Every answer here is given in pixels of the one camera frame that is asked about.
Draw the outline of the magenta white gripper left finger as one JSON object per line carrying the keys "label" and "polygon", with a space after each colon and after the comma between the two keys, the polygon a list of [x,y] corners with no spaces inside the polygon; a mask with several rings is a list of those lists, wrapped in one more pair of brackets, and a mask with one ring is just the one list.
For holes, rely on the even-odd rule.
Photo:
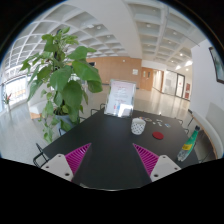
{"label": "magenta white gripper left finger", "polygon": [[91,144],[85,144],[70,153],[63,155],[57,154],[41,167],[42,170],[48,171],[65,180],[71,181],[80,167],[85,154]]}

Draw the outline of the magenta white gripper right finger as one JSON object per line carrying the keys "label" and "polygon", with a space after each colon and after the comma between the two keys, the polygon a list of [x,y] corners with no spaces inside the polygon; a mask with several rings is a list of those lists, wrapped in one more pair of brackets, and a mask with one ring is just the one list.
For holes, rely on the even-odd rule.
{"label": "magenta white gripper right finger", "polygon": [[133,144],[133,146],[152,182],[180,170],[180,167],[167,155],[158,156],[142,146],[137,144]]}

